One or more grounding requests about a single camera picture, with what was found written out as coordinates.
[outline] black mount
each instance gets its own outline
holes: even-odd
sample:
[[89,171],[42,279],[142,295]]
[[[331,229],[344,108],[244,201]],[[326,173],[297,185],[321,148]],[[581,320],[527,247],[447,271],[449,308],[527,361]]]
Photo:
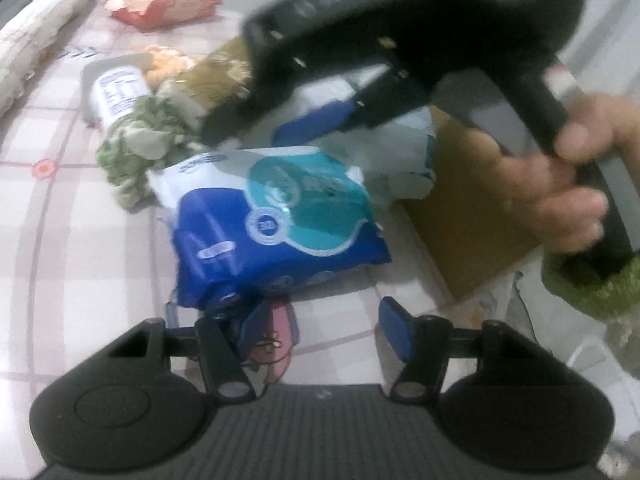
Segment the black mount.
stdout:
[[[433,469],[435,447],[473,479],[603,478],[594,464],[613,429],[608,400],[534,343],[501,322],[475,331],[413,318],[392,298],[380,324],[406,362],[389,399],[375,385],[275,385],[256,399],[214,320],[142,322],[36,399],[31,431],[50,465],[38,478],[328,478],[301,471],[330,463],[331,478],[373,478],[371,461],[403,439],[404,462],[385,451],[389,474],[407,460]],[[206,392],[171,373],[171,356],[198,358]],[[476,358],[478,370],[441,393],[450,358]],[[341,473],[344,453],[353,469]]]
[[[577,28],[584,0],[279,0],[243,25],[242,39],[254,78],[206,119],[203,142],[216,146],[249,127],[290,97],[296,86],[373,64],[386,73],[359,90],[358,106],[332,130],[373,128],[435,100],[465,124],[474,110],[461,87],[442,86],[452,75],[478,70],[486,108],[507,102],[542,152],[568,120],[546,76]],[[504,132],[494,116],[487,133]],[[609,211],[603,238],[580,258],[603,278],[619,272],[640,251],[640,201],[618,156],[579,168],[577,184],[605,193]]]

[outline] cardboard box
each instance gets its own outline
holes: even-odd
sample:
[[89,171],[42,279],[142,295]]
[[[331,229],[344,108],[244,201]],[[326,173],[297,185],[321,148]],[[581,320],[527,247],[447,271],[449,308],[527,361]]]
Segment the cardboard box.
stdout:
[[427,198],[403,205],[449,291],[460,300],[538,243],[465,167],[458,149],[465,127],[436,108],[432,113],[438,133],[437,181]]

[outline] black plastic handle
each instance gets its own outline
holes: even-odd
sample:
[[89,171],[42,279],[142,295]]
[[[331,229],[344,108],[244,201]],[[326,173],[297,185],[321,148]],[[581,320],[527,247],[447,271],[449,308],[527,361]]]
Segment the black plastic handle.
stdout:
[[[554,141],[568,120],[564,105],[556,98],[545,82],[545,70],[557,62],[553,54],[539,52],[521,53],[518,56],[501,56],[483,67],[498,85],[508,102],[520,116],[540,149],[547,155],[555,155]],[[591,266],[601,277],[618,272],[636,253],[628,229],[635,221],[625,224],[621,215],[622,202],[637,199],[637,191],[621,160],[612,157],[594,160],[577,170],[577,184],[603,192],[609,201],[609,211],[602,220],[604,237],[587,253]],[[615,164],[617,173],[625,178],[612,178],[607,169]],[[625,187],[612,192],[612,186]]]

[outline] pink object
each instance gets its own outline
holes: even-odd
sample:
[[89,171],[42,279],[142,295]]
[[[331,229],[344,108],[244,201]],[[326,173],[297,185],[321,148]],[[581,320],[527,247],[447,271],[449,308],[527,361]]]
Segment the pink object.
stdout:
[[271,306],[271,316],[264,337],[251,354],[251,361],[269,365],[265,384],[276,383],[289,368],[291,351],[297,327],[292,318],[289,300],[275,300]]
[[152,30],[215,15],[222,0],[109,0],[104,8],[138,30]]
[[45,180],[56,173],[58,165],[51,158],[44,158],[36,162],[31,168],[31,173],[36,180]]

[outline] gray textured pad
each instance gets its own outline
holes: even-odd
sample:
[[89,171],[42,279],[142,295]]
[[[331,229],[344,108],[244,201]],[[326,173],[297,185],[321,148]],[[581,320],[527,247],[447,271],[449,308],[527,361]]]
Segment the gray textured pad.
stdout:
[[491,468],[440,434],[431,415],[377,385],[276,385],[223,408],[206,434],[163,465],[92,475],[53,466],[38,480],[604,480],[595,468],[547,476]]

